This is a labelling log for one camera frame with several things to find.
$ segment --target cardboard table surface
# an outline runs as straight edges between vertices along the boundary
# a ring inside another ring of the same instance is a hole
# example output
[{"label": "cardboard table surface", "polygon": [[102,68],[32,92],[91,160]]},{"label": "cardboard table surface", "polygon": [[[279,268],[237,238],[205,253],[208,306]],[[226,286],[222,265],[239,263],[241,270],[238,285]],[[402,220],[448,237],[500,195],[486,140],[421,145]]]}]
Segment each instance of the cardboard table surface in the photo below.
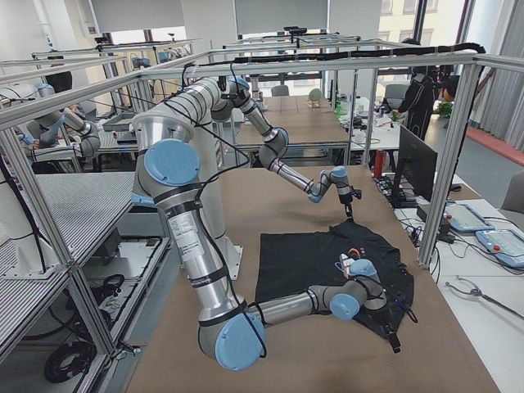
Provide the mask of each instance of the cardboard table surface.
[{"label": "cardboard table surface", "polygon": [[[299,171],[318,178],[321,169]],[[364,194],[353,203],[355,222],[398,247],[415,279],[419,323],[402,321],[402,351],[393,354],[387,341],[356,322],[309,315],[266,329],[268,357],[245,371],[227,371],[198,347],[200,307],[182,271],[127,392],[498,391],[430,274],[418,266],[416,251],[369,172],[360,166],[348,170]],[[244,247],[235,288],[248,303],[255,296],[261,233],[327,231],[346,218],[334,188],[315,205],[265,169],[236,169],[220,182],[228,235]]]},{"label": "cardboard table surface", "polygon": [[[309,106],[305,96],[269,97],[264,103],[268,106],[265,118],[273,127],[283,127],[291,144],[347,140],[347,132],[325,100],[320,101],[320,107]],[[240,146],[263,144],[262,137],[251,124],[241,126],[236,142]]]}]

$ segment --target label sticker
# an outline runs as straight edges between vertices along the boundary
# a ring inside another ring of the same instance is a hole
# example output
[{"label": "label sticker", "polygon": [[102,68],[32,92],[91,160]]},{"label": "label sticker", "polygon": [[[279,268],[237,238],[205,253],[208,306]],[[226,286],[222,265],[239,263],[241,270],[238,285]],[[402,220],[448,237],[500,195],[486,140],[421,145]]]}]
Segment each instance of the label sticker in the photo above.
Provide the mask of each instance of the label sticker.
[{"label": "label sticker", "polygon": [[186,236],[178,238],[176,242],[180,257],[184,262],[204,255],[204,248],[196,232],[188,233]]},{"label": "label sticker", "polygon": [[204,248],[198,238],[198,229],[192,212],[188,211],[169,220],[182,261],[187,262],[204,254]]},{"label": "label sticker", "polygon": [[178,241],[179,237],[186,236],[188,233],[198,232],[197,225],[195,224],[195,219],[193,218],[191,211],[176,215],[172,219],[169,219],[169,226],[173,231],[174,240],[176,241]]}]

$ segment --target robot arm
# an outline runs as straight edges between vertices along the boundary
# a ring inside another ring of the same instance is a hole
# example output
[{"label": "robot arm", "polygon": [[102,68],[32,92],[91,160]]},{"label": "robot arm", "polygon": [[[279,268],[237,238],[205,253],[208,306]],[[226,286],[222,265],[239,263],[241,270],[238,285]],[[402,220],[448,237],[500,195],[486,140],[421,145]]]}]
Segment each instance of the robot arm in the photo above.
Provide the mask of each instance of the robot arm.
[{"label": "robot arm", "polygon": [[[10,88],[0,88],[2,104],[15,105],[18,102],[31,101],[39,97],[50,97],[54,89],[49,84],[15,85]],[[60,127],[67,125],[78,135],[78,142],[71,146],[56,147]],[[39,139],[41,149],[29,151],[27,154],[34,161],[66,160],[72,156],[92,157],[100,147],[100,139],[95,124],[82,120],[69,108],[63,111],[53,111],[31,120],[27,129]]]},{"label": "robot arm", "polygon": [[[143,134],[143,137],[139,137],[139,140],[143,139],[140,142],[140,150],[145,151],[164,138],[178,138],[189,142],[193,136],[193,126],[200,121],[207,109],[210,109],[214,120],[224,121],[230,117],[233,108],[239,108],[259,131],[264,141],[259,157],[267,170],[298,187],[315,203],[320,202],[331,184],[335,183],[339,200],[346,208],[346,215],[352,218],[351,202],[353,197],[360,199],[362,193],[350,185],[346,168],[338,166],[331,171],[323,171],[321,179],[315,183],[285,165],[280,158],[287,149],[287,132],[285,129],[273,127],[265,119],[259,106],[251,99],[248,88],[249,85],[239,78],[229,81],[220,79],[218,82],[212,78],[201,79],[185,93],[135,116],[133,127],[138,130],[138,135]],[[147,194],[141,192],[145,190],[134,191],[142,196]]]},{"label": "robot arm", "polygon": [[278,158],[287,144],[285,130],[267,122],[245,89],[239,88],[240,83],[239,79],[228,83],[200,79],[133,119],[139,145],[133,199],[146,203],[150,198],[165,214],[189,282],[201,303],[199,345],[206,355],[231,370],[248,368],[260,357],[264,348],[262,321],[275,324],[328,309],[349,320],[362,304],[380,312],[385,321],[388,315],[385,298],[381,297],[382,286],[377,284],[376,271],[369,261],[360,262],[360,269],[355,264],[350,270],[359,272],[363,276],[360,280],[351,280],[343,287],[314,286],[302,294],[263,303],[257,309],[248,309],[244,299],[235,294],[224,257],[207,232],[202,204],[197,200],[201,158],[206,157],[199,157],[188,144],[193,127],[202,123],[209,110],[220,121],[229,118],[234,107],[240,108],[264,139],[260,152],[266,168],[312,195],[310,199],[319,201],[332,183],[345,205],[350,204],[351,193],[355,192],[343,167],[324,171],[315,184],[284,165]]}]

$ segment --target potted plant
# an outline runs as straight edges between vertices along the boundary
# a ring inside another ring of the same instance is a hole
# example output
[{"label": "potted plant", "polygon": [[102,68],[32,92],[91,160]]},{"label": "potted plant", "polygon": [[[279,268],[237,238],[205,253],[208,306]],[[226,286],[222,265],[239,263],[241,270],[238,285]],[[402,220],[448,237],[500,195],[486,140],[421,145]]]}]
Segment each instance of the potted plant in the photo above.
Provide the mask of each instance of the potted plant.
[{"label": "potted plant", "polygon": [[451,102],[441,102],[437,108],[437,112],[440,117],[450,117],[451,111],[453,110],[453,104]]}]

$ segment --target person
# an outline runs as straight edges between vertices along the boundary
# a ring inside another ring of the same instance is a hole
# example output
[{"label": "person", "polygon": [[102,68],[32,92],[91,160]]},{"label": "person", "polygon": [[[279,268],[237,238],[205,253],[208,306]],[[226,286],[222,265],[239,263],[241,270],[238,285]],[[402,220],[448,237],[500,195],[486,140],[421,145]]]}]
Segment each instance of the person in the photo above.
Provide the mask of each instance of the person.
[{"label": "person", "polygon": [[459,79],[459,75],[451,75],[442,81],[442,97],[444,98],[444,101],[455,101],[455,94],[459,87]]},{"label": "person", "polygon": [[[420,45],[413,38],[407,38],[403,43]],[[433,65],[413,67],[411,84],[398,109],[401,117],[405,118],[404,126],[422,140],[426,137],[433,106],[439,97],[436,76]]]}]

